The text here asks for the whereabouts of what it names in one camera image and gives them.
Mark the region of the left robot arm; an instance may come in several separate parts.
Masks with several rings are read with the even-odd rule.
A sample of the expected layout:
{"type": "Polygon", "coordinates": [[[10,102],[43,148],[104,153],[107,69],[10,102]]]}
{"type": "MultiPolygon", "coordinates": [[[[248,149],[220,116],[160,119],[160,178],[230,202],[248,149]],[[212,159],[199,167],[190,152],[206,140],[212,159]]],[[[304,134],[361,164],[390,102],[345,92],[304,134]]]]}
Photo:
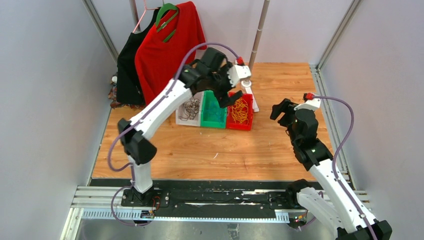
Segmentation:
{"type": "Polygon", "coordinates": [[[153,201],[151,161],[157,148],[150,142],[161,124],[181,105],[195,94],[211,91],[220,108],[234,105],[242,97],[242,91],[233,95],[228,92],[242,80],[251,76],[249,67],[241,57],[228,62],[221,51],[208,47],[201,59],[190,63],[184,58],[158,96],[130,120],[121,119],[118,124],[120,141],[131,168],[130,189],[140,206],[149,206],[153,201]]]}

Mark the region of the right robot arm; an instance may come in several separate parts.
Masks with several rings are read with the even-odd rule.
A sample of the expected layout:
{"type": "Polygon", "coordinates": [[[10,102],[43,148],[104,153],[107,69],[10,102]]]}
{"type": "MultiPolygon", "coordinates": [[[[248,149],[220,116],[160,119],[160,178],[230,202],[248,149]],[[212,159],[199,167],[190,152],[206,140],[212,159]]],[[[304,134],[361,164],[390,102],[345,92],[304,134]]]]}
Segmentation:
{"type": "Polygon", "coordinates": [[[294,209],[305,208],[316,220],[328,227],[336,240],[388,240],[393,229],[387,220],[378,220],[369,211],[347,181],[341,176],[337,157],[350,136],[354,126],[352,107],[336,97],[306,93],[303,103],[297,104],[285,98],[272,106],[270,119],[277,120],[286,128],[293,153],[306,171],[310,172],[323,188],[330,202],[326,202],[311,184],[300,179],[292,182],[285,195],[286,203],[294,209]],[[335,150],[318,138],[316,110],[324,100],[332,100],[345,105],[350,112],[349,129],[335,150]]]}

